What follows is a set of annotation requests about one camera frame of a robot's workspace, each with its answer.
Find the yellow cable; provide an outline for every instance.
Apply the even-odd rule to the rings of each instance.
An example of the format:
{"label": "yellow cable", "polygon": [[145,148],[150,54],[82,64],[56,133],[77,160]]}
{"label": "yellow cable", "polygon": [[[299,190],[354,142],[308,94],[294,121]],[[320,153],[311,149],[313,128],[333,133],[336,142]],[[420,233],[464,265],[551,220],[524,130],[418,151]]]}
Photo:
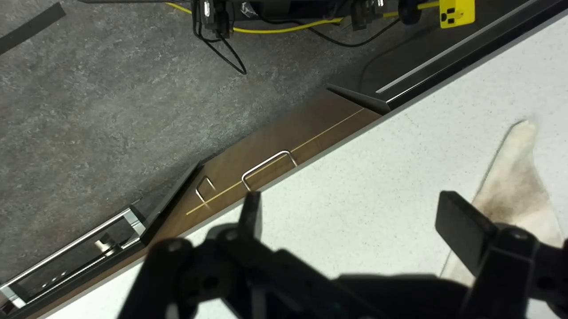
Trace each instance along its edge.
{"label": "yellow cable", "polygon": [[[173,9],[185,13],[185,15],[192,15],[191,9],[168,2],[168,6],[171,6]],[[427,11],[427,9],[434,9],[439,8],[439,2],[427,2],[420,6],[420,11]],[[398,18],[398,13],[386,13],[382,18]],[[278,34],[292,34],[292,32],[303,32],[308,29],[315,29],[320,25],[340,25],[343,22],[343,18],[334,18],[334,20],[318,20],[313,24],[306,24],[306,25],[295,25],[295,27],[287,27],[287,29],[233,29],[233,32],[237,34],[251,34],[251,36],[278,36]]]}

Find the white table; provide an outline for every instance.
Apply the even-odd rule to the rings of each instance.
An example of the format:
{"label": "white table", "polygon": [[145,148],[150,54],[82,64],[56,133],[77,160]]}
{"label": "white table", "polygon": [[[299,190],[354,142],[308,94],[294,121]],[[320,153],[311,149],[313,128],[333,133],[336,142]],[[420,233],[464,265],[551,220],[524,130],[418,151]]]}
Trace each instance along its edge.
{"label": "white table", "polygon": [[[537,167],[568,231],[568,18],[549,25],[263,194],[265,243],[329,277],[439,273],[441,190],[473,199],[507,132],[540,125]],[[214,224],[237,220],[240,208]],[[205,229],[191,238],[200,243]],[[54,314],[114,318],[136,266]],[[232,318],[221,304],[201,318]]]}

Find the gray carpet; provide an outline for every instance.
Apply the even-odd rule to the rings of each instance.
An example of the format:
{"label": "gray carpet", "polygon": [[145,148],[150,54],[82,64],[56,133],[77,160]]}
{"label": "gray carpet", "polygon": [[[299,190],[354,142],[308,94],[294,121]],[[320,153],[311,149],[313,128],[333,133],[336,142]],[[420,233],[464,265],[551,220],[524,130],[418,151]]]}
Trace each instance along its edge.
{"label": "gray carpet", "polygon": [[[0,36],[52,4],[3,0]],[[0,57],[0,282],[329,80],[350,82],[343,75],[409,32],[400,25],[363,50],[308,32],[239,36],[242,77],[168,6],[61,4],[65,20]]]}

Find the black cable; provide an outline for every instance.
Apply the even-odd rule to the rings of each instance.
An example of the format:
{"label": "black cable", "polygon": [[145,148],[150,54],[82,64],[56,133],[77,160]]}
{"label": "black cable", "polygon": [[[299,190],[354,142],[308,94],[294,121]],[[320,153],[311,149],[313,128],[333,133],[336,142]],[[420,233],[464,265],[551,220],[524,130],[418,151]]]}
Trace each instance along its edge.
{"label": "black cable", "polygon": [[400,24],[400,20],[391,22],[388,27],[384,27],[382,31],[379,31],[375,36],[372,36],[370,40],[361,41],[361,43],[342,43],[342,41],[338,41],[338,40],[334,40],[334,38],[331,38],[331,36],[327,36],[327,34],[324,34],[324,32],[320,32],[320,31],[317,31],[317,29],[310,29],[310,32],[317,34],[318,38],[322,38],[322,40],[326,40],[326,41],[329,41],[329,43],[333,43],[333,45],[336,45],[336,47],[343,47],[343,48],[361,48],[361,47],[366,47],[366,45],[374,43],[377,38],[384,36],[384,34],[386,34],[388,31],[391,31],[397,24]]}
{"label": "black cable", "polygon": [[[224,63],[228,63],[233,70],[237,70],[242,75],[247,75],[247,66],[244,64],[242,57],[235,52],[235,48],[230,45],[228,40],[221,38],[219,34],[217,34],[216,40],[208,40],[208,38],[203,36],[201,0],[196,0],[192,9],[194,9],[194,36],[198,40],[201,40],[217,57],[221,57]],[[214,43],[224,43],[226,48],[232,52],[232,55],[237,59],[239,66],[233,61],[230,61],[224,54],[221,54],[214,47]]]}

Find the black device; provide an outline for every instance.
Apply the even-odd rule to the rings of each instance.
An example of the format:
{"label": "black device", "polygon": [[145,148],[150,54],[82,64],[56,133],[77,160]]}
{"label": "black device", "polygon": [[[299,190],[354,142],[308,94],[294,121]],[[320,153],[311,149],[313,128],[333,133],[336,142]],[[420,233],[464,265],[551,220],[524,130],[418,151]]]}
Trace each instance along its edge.
{"label": "black device", "polygon": [[187,319],[223,300],[240,319],[524,319],[530,298],[568,318],[568,247],[494,226],[455,192],[441,194],[436,227],[476,277],[473,288],[432,275],[329,281],[265,247],[260,219],[262,194],[249,194],[239,224],[214,227],[203,245],[159,243],[120,318]]}

